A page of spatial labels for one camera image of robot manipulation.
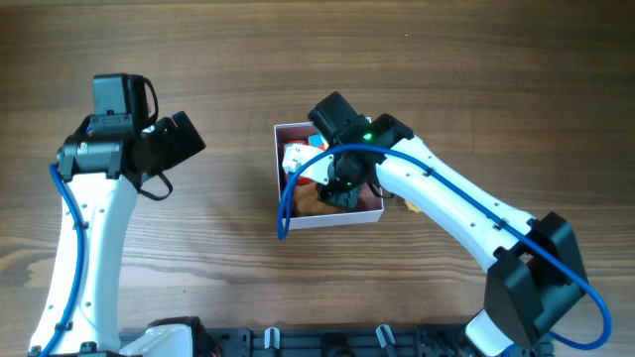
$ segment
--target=brown stuffed toy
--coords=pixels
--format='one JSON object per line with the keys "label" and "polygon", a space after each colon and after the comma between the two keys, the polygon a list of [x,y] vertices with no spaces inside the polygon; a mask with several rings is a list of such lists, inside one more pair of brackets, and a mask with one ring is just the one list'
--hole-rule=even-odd
{"label": "brown stuffed toy", "polygon": [[293,210],[296,216],[334,214],[344,211],[341,208],[320,202],[315,182],[296,186],[296,190],[294,191]]}

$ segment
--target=brown object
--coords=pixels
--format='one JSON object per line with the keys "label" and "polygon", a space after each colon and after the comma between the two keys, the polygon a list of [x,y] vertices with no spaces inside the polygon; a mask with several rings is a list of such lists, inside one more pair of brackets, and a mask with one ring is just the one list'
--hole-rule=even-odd
{"label": "brown object", "polygon": [[[139,197],[121,328],[193,314],[208,327],[414,325],[482,308],[474,260],[397,199],[378,223],[277,241],[273,125],[306,120],[337,89],[359,112],[395,115],[494,196],[568,219],[614,333],[605,348],[558,356],[632,355],[634,5],[0,8],[0,356],[25,355],[45,308],[62,215],[48,164],[92,111],[92,76],[118,71],[151,78],[160,114],[185,110],[207,143],[168,172],[168,200]],[[598,317],[586,297],[557,331],[590,341]]]}
{"label": "brown object", "polygon": [[296,186],[294,191],[293,211],[298,216],[311,216],[319,214],[334,214],[344,212],[343,209],[320,202],[316,183],[312,182],[302,186]]}

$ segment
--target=wire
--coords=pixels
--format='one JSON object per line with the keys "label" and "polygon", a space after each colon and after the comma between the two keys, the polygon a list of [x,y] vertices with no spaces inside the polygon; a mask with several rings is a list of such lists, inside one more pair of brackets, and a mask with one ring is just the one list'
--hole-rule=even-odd
{"label": "wire", "polygon": [[54,332],[53,337],[51,337],[51,340],[40,354],[40,357],[49,357],[58,342],[60,342],[62,334],[64,333],[63,329],[68,326],[68,322],[70,321],[70,316],[72,315],[75,302],[77,301],[77,295],[79,293],[79,283],[81,282],[81,273],[83,271],[85,242],[85,232],[81,214],[79,213],[79,209],[77,208],[77,206],[74,204],[74,201],[70,199],[70,195],[68,194],[68,191],[66,190],[66,187],[62,182],[62,178],[60,178],[60,174],[58,174],[58,167],[55,164],[51,164],[49,166],[49,172],[51,173],[51,178],[56,184],[58,191],[62,195],[64,202],[66,202],[68,211],[70,211],[70,215],[72,216],[72,220],[75,224],[75,231],[77,232],[77,259],[75,263],[75,274],[72,278],[72,286],[70,288],[66,307],[63,309],[62,319],[60,319],[60,323],[58,324],[58,326],[56,326],[56,331]]}
{"label": "wire", "polygon": [[[277,222],[277,226],[278,227],[277,228],[278,228],[278,239],[279,240],[284,240],[287,237],[287,235],[289,234],[289,225],[291,223],[291,210],[292,210],[292,203],[293,203],[293,197],[294,197],[294,189],[296,187],[296,184],[298,183],[298,178],[300,177],[300,174],[304,170],[306,170],[309,166],[311,166],[314,163],[316,163],[317,161],[327,157],[328,155],[339,154],[339,153],[342,153],[342,152],[345,152],[345,151],[366,151],[366,152],[380,153],[380,154],[390,155],[390,156],[405,160],[405,161],[407,161],[407,162],[409,162],[409,163],[411,163],[411,164],[423,169],[425,172],[431,172],[431,177],[433,177],[433,178],[437,179],[439,182],[443,183],[447,188],[451,189],[454,193],[458,194],[461,198],[463,198],[468,203],[473,205],[475,208],[480,210],[483,214],[485,214],[485,216],[487,218],[489,218],[489,219],[493,220],[494,222],[496,222],[496,224],[500,224],[500,223],[503,222],[503,220],[500,217],[498,217],[494,212],[492,212],[491,210],[487,209],[487,207],[485,207],[480,202],[478,202],[477,200],[472,198],[469,194],[465,193],[465,191],[463,191],[462,189],[458,188],[455,184],[453,184],[452,182],[447,180],[447,178],[444,178],[437,171],[432,170],[429,166],[427,166],[426,164],[422,163],[421,161],[411,157],[410,155],[407,155],[407,154],[404,154],[404,153],[401,153],[401,152],[398,152],[398,151],[395,151],[395,150],[391,150],[391,149],[385,149],[385,148],[382,148],[382,147],[373,146],[373,145],[367,145],[367,144],[346,144],[346,145],[336,146],[336,147],[334,147],[332,149],[326,150],[323,153],[319,153],[317,156],[315,156],[314,158],[310,159],[306,164],[302,165],[291,176],[291,178],[289,179],[289,181],[287,183],[287,186],[285,187],[285,189],[284,189],[284,191],[282,193],[282,197],[280,199],[280,205],[278,207],[278,222]],[[508,231],[511,235],[513,235],[521,243],[523,243],[529,249],[531,249],[532,251],[536,252],[538,255],[540,255],[545,260],[547,260],[551,265],[553,265],[558,270],[560,270],[565,276],[567,276],[569,279],[571,279],[574,283],[578,284],[580,286],[580,288],[585,293],[587,293],[593,299],[593,301],[595,301],[595,303],[597,304],[597,307],[599,308],[600,313],[602,314],[602,321],[603,321],[602,333],[593,342],[589,342],[589,343],[574,342],[574,341],[571,341],[571,340],[569,340],[567,338],[564,338],[564,337],[558,335],[557,333],[555,333],[553,331],[550,331],[551,336],[555,340],[563,343],[566,346],[569,346],[569,347],[572,347],[572,348],[575,348],[575,349],[580,349],[580,350],[596,349],[596,348],[600,347],[601,345],[603,345],[604,343],[606,343],[606,341],[608,340],[608,338],[611,335],[612,320],[611,320],[611,313],[608,310],[608,306],[606,305],[606,302],[604,302],[604,300],[602,299],[600,294],[598,294],[595,291],[595,289],[589,283],[587,283],[584,279],[582,279],[578,274],[576,274],[574,271],[572,271],[569,267],[567,267],[561,261],[556,259],[553,255],[551,255],[549,252],[547,252],[541,246],[539,246],[538,244],[534,243],[533,240],[531,240],[530,238],[526,237],[524,234],[522,234],[521,232],[516,230],[510,224],[501,224],[501,225],[503,226],[503,229]]]}

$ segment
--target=box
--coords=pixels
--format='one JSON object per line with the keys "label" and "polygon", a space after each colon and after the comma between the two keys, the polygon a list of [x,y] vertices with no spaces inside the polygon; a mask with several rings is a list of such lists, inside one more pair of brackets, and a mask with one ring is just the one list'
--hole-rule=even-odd
{"label": "box", "polygon": [[[285,189],[285,172],[282,170],[282,146],[284,143],[305,139],[310,135],[317,134],[318,130],[313,124],[295,123],[281,124],[274,126],[274,140],[276,143],[276,170],[278,171],[278,199],[281,199],[282,191]],[[357,224],[377,222],[384,212],[384,200],[376,197],[368,185],[364,185],[359,193],[359,203],[357,210],[345,213],[323,214],[307,217],[291,218],[289,229],[305,229],[315,227],[327,227],[342,224]]]}

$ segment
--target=yellow object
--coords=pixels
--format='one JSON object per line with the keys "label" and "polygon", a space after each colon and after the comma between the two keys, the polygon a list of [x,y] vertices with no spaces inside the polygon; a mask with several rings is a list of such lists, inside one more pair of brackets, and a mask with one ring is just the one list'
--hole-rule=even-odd
{"label": "yellow object", "polygon": [[415,203],[406,199],[404,199],[404,202],[406,202],[406,207],[408,207],[409,211],[413,211],[415,213],[421,213],[421,209],[419,209],[419,207],[417,207]]}

